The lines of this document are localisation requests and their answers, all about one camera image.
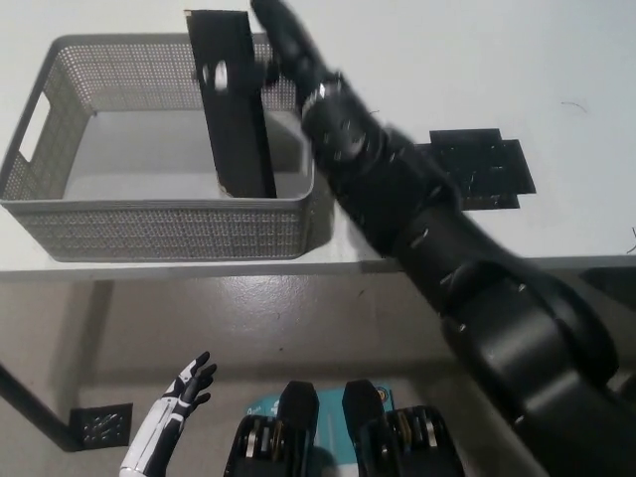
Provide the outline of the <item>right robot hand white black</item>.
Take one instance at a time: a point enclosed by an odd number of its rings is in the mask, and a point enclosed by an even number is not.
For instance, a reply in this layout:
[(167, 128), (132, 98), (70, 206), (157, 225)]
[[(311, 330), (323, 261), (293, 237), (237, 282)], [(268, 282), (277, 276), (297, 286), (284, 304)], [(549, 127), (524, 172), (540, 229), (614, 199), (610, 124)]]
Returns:
[(340, 88), (311, 36), (284, 1), (251, 1), (249, 6), (272, 48), (268, 61), (205, 60), (203, 87), (216, 94), (248, 96), (277, 84), (294, 83), (296, 107), (301, 116)]

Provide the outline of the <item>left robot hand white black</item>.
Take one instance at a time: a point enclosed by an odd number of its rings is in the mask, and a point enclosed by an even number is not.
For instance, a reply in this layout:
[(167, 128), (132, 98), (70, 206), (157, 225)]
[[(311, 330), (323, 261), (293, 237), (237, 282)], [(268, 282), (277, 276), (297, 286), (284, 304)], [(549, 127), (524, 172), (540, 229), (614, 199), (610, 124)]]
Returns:
[(205, 351), (190, 362), (162, 395), (171, 407), (170, 416), (183, 421), (201, 404), (211, 398), (207, 388), (214, 382), (218, 366), (210, 363)]

